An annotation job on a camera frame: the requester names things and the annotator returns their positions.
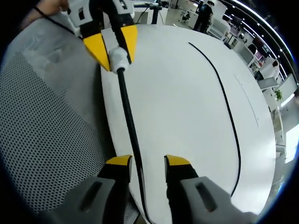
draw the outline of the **perforated fabric surface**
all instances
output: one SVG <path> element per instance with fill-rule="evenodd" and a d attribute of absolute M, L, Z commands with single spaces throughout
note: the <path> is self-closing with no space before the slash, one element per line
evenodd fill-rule
<path fill-rule="evenodd" d="M 59 206 L 67 191 L 115 155 L 102 127 L 104 105 L 97 105 L 98 80 L 97 64 L 82 42 L 46 20 L 8 48 L 0 73 L 0 154 L 34 213 Z M 132 201 L 126 223 L 139 214 Z"/>

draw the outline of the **potted plant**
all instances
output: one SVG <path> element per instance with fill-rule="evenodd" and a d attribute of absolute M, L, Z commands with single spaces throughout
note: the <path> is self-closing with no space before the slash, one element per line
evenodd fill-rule
<path fill-rule="evenodd" d="M 276 95 L 276 100 L 279 101 L 279 100 L 282 100 L 282 92 L 280 90 L 276 90 L 275 91 L 275 95 Z"/>

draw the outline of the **human hand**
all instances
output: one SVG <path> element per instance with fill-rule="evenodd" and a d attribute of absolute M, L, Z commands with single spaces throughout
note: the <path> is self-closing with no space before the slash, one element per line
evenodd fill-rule
<path fill-rule="evenodd" d="M 41 0 L 37 6 L 45 15 L 53 15 L 55 13 L 66 11 L 69 7 L 67 0 Z"/>
<path fill-rule="evenodd" d="M 66 11 L 69 7 L 68 0 L 41 0 L 36 6 L 39 10 L 41 10 L 45 15 L 50 16 L 55 13 L 62 11 Z M 25 17 L 25 19 L 21 23 L 21 30 L 29 26 L 35 20 L 41 18 L 40 15 L 35 9 L 32 9 L 29 14 Z"/>

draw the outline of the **white tabletop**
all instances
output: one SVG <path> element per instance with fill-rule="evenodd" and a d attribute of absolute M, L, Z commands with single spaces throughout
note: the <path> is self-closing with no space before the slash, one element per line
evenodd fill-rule
<path fill-rule="evenodd" d="M 107 50 L 117 46 L 103 30 Z M 164 155 L 190 161 L 228 193 L 237 180 L 238 152 L 216 67 L 234 119 L 241 151 L 241 176 L 232 203 L 260 213 L 268 198 L 275 167 L 275 135 L 263 94 L 237 54 L 221 41 L 171 26 L 138 26 L 135 62 L 125 72 L 139 141 L 147 207 L 157 224 L 171 223 L 166 197 Z M 107 118 L 117 155 L 132 154 L 117 76 L 102 69 Z M 130 192 L 142 212 L 135 166 Z"/>

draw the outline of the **black cable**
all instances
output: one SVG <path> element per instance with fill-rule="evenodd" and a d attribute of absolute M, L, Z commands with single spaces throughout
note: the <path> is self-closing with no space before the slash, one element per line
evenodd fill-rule
<path fill-rule="evenodd" d="M 50 18 L 49 16 L 47 16 L 45 13 L 43 13 L 38 7 L 33 7 L 33 9 L 35 9 L 35 10 L 36 10 L 36 11 L 37 11 L 43 18 L 45 18 L 46 20 L 49 20 L 50 22 L 56 24 L 57 26 L 59 26 L 59 27 L 65 29 L 66 31 L 68 31 L 68 32 L 70 32 L 71 34 L 74 34 L 74 35 L 75 35 L 75 33 L 74 33 L 71 29 L 69 29 L 69 28 L 67 28 L 66 26 L 62 25 L 61 23 L 56 22 L 55 20 L 53 20 L 52 18 Z"/>
<path fill-rule="evenodd" d="M 139 22 L 141 16 L 143 15 L 143 13 L 145 13 L 146 10 L 148 10 L 149 7 L 150 7 L 150 5 L 148 4 L 148 6 L 146 7 L 146 9 L 145 9 L 145 10 L 141 13 L 141 15 L 139 16 L 139 19 L 137 20 L 137 23 L 136 23 L 136 24 L 138 24 L 138 22 Z"/>
<path fill-rule="evenodd" d="M 162 20 L 162 24 L 164 25 L 163 17 L 162 17 L 162 15 L 161 15 L 160 10 L 159 10 L 159 14 L 160 14 L 160 17 L 161 17 L 161 20 Z"/>
<path fill-rule="evenodd" d="M 213 65 L 213 63 L 208 59 L 208 57 L 201 51 L 199 50 L 197 47 L 195 47 L 193 44 L 191 44 L 189 42 L 189 44 L 194 47 L 197 51 L 199 51 L 203 57 L 206 58 L 206 60 L 211 64 L 211 66 L 213 67 L 217 77 L 218 77 L 218 80 L 219 80 L 219 83 L 220 83 L 220 86 L 221 86 L 221 89 L 222 89 L 222 92 L 223 92 L 223 96 L 224 96 L 224 99 L 225 99 L 225 103 L 226 103 L 226 106 L 228 108 L 228 114 L 229 114 L 229 117 L 230 117 L 230 121 L 232 123 L 232 127 L 233 127 L 233 131 L 234 131 L 234 135 L 235 135 L 235 142 L 236 142 L 236 145 L 237 145 L 237 150 L 238 150 L 238 159 L 239 159 L 239 168 L 238 168 L 238 176 L 237 176 L 237 181 L 235 183 L 235 186 L 234 186 L 234 189 L 231 193 L 231 197 L 233 196 L 234 192 L 235 192 L 235 189 L 237 188 L 237 185 L 238 185 L 238 182 L 239 182 L 239 178 L 240 178 L 240 173 L 241 173 L 241 152 L 240 152 L 240 145 L 239 145 L 239 140 L 238 140 L 238 136 L 237 136 L 237 131 L 236 131 L 236 128 L 235 128 L 235 123 L 234 123 L 234 120 L 233 120 L 233 115 L 232 115 L 232 112 L 230 111 L 230 108 L 229 108 L 229 104 L 228 104 L 228 98 L 225 94 L 225 90 L 224 90 L 224 87 L 223 87 L 223 84 L 222 84 L 222 81 L 220 79 L 220 76 L 219 76 L 219 73 L 218 71 L 216 70 L 215 66 Z"/>
<path fill-rule="evenodd" d="M 124 68 L 120 68 L 117 70 L 118 82 L 119 82 L 120 91 L 121 91 L 121 101 L 122 101 L 122 106 L 123 106 L 123 110 L 124 110 L 125 117 L 126 117 L 128 132 L 129 132 L 131 145 L 132 145 L 132 149 L 133 149 L 133 154 L 134 154 L 134 158 L 135 158 L 138 181 L 139 181 L 139 188 L 140 188 L 140 196 L 141 196 L 141 202 L 142 202 L 144 214 L 145 214 L 145 217 L 147 218 L 147 220 L 153 224 L 153 222 L 151 221 L 151 219 L 149 217 L 147 206 L 146 206 L 145 183 L 144 183 L 141 154 L 140 154 L 137 134 L 136 134 L 136 130 L 135 130 L 133 115 L 132 115 L 132 111 L 131 111 L 131 107 L 130 107 L 130 102 L 129 102 L 127 88 L 126 88 L 126 82 L 125 82 L 123 72 L 124 72 Z"/>

